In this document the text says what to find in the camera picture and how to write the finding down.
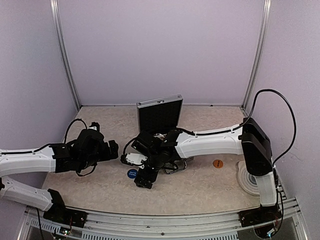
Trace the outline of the blue round button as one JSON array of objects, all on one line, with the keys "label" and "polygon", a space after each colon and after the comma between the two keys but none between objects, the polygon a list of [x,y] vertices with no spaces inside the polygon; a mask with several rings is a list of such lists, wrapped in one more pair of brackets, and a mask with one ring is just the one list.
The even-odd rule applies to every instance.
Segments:
[{"label": "blue round button", "polygon": [[137,177],[138,171],[136,169],[130,169],[127,171],[127,176],[130,179],[135,179]]}]

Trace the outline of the aluminium poker chip case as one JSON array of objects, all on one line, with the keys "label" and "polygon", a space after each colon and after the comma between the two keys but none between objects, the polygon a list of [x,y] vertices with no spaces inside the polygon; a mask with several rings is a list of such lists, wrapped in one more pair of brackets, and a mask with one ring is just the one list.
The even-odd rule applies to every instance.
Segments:
[{"label": "aluminium poker chip case", "polygon": [[[146,135],[147,141],[150,135],[166,135],[169,130],[175,129],[179,123],[182,109],[183,98],[180,94],[137,102],[138,127],[142,137]],[[141,155],[145,151],[148,153],[147,146],[139,142],[140,134],[135,138],[131,147],[135,148]],[[173,174],[182,171],[187,167],[187,160],[180,159],[169,162],[164,169],[165,174]]]}]

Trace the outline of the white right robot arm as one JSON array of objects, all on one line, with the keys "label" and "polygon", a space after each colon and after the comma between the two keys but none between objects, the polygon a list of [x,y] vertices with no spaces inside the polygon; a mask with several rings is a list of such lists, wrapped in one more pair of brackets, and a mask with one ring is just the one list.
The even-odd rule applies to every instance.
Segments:
[{"label": "white right robot arm", "polygon": [[135,184],[151,189],[159,170],[170,163],[197,156],[232,154],[242,155],[247,172],[254,176],[261,207],[256,218],[266,222],[275,212],[278,202],[271,142],[264,131],[252,118],[231,127],[188,131],[183,128],[163,130],[164,138],[154,133],[141,131],[129,141],[135,153],[123,151],[120,161],[139,168]]}]

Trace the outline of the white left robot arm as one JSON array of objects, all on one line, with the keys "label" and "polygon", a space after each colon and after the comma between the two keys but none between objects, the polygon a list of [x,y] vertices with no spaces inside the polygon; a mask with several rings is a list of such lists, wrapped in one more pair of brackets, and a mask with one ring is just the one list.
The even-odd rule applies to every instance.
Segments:
[{"label": "white left robot arm", "polygon": [[94,127],[83,129],[76,139],[67,143],[49,143],[23,151],[5,150],[0,154],[0,197],[49,211],[57,221],[66,222],[70,211],[58,191],[35,188],[10,176],[36,172],[79,175],[82,170],[95,168],[99,162],[115,160],[118,156],[116,141],[106,142],[104,135]]}]

